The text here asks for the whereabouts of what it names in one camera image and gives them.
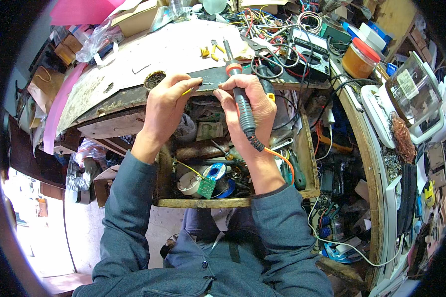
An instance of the person's hand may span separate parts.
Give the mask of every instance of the person's hand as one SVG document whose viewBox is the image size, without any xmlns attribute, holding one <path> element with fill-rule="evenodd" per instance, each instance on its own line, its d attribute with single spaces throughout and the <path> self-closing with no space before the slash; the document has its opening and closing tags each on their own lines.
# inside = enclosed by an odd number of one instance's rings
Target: person's hand
<svg viewBox="0 0 446 297">
<path fill-rule="evenodd" d="M 213 92 L 220 100 L 225 112 L 231 140 L 248 165 L 256 194 L 277 190 L 285 182 L 279 173 L 273 155 L 266 151 L 257 151 L 241 129 L 238 108 L 231 91 L 237 86 L 245 89 L 256 122 L 256 137 L 266 147 L 269 146 L 269 138 L 276 116 L 276 104 L 266 96 L 261 83 L 254 75 L 233 75 L 225 83 L 219 85 L 220 89 Z"/>
<path fill-rule="evenodd" d="M 175 132 L 184 113 L 190 93 L 203 79 L 191 78 L 188 74 L 168 74 L 147 96 L 145 120 L 132 147 L 132 155 L 138 160 L 152 164 L 158 151 Z"/>
<path fill-rule="evenodd" d="M 268 153 L 257 151 L 241 130 L 238 107 L 232 96 L 232 90 L 237 86 L 246 91 L 256 122 L 256 137 L 266 147 L 269 147 L 269 138 L 273 128 L 274 117 L 276 116 L 276 104 L 267 98 L 261 83 L 255 75 L 233 75 L 226 82 L 219 85 L 219 90 L 214 90 L 213 92 L 220 100 L 225 112 L 231 140 L 244 160 L 251 161 L 252 159 L 266 158 Z"/>
</svg>

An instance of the orange jar lid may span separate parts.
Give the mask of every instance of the orange jar lid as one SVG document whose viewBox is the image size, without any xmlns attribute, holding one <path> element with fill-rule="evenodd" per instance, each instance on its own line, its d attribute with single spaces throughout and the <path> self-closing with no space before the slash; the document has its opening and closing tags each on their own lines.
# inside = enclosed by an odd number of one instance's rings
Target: orange jar lid
<svg viewBox="0 0 446 297">
<path fill-rule="evenodd" d="M 358 48 L 359 51 L 363 52 L 365 56 L 370 58 L 370 60 L 374 61 L 375 63 L 380 62 L 380 56 L 377 54 L 377 52 L 374 51 L 368 44 L 363 42 L 360 38 L 355 37 L 352 40 L 352 43 Z"/>
</svg>

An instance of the person's left hand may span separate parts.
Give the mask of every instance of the person's left hand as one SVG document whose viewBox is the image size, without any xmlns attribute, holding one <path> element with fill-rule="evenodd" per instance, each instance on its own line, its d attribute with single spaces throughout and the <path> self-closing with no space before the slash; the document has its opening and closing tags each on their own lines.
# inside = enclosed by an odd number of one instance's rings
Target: person's left hand
<svg viewBox="0 0 446 297">
<path fill-rule="evenodd" d="M 132 155 L 152 164 L 160 148 L 175 132 L 184 113 L 190 88 L 198 87 L 203 78 L 188 74 L 168 74 L 147 96 L 145 120 L 132 147 Z"/>
</svg>

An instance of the yellow-handled pliers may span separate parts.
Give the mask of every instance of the yellow-handled pliers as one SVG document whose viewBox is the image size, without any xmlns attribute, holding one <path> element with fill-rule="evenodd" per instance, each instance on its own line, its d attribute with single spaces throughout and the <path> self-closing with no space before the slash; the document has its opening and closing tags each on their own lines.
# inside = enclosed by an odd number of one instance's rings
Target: yellow-handled pliers
<svg viewBox="0 0 446 297">
<path fill-rule="evenodd" d="M 215 61 L 218 61 L 218 57 L 215 56 L 215 50 L 216 48 L 218 48 L 220 51 L 222 51 L 225 55 L 226 55 L 226 51 L 224 50 L 224 48 L 220 47 L 217 43 L 215 39 L 212 39 L 212 59 Z"/>
</svg>

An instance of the pink paper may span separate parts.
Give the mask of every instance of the pink paper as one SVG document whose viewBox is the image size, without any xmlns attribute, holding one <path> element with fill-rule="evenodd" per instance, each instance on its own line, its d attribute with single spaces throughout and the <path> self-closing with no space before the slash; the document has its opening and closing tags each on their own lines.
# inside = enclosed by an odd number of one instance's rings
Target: pink paper
<svg viewBox="0 0 446 297">
<path fill-rule="evenodd" d="M 101 24 L 124 0 L 58 0 L 50 25 Z"/>
<path fill-rule="evenodd" d="M 55 147 L 56 128 L 58 127 L 59 119 L 61 118 L 63 109 L 68 101 L 68 95 L 78 78 L 81 76 L 81 73 L 83 73 L 83 69 L 86 65 L 86 63 L 81 63 L 73 69 L 72 73 L 61 85 L 53 105 L 51 106 L 45 123 L 45 131 L 43 133 L 43 147 L 45 152 L 50 155 L 54 154 L 53 149 Z"/>
</svg>

